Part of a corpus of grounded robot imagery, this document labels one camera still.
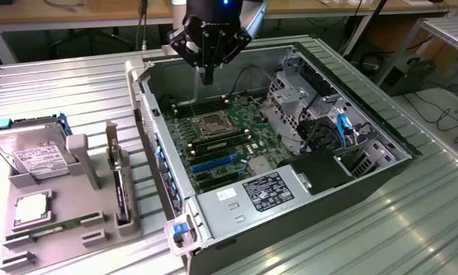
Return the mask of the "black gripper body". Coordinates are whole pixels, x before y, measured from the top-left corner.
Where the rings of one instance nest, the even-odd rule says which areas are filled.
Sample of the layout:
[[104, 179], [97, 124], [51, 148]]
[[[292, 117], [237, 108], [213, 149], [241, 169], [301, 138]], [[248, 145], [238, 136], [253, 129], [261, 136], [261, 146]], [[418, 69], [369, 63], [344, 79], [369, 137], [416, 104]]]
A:
[[188, 1], [184, 29], [204, 51], [204, 63], [210, 65], [212, 49], [220, 30], [229, 36], [241, 28], [242, 1]]

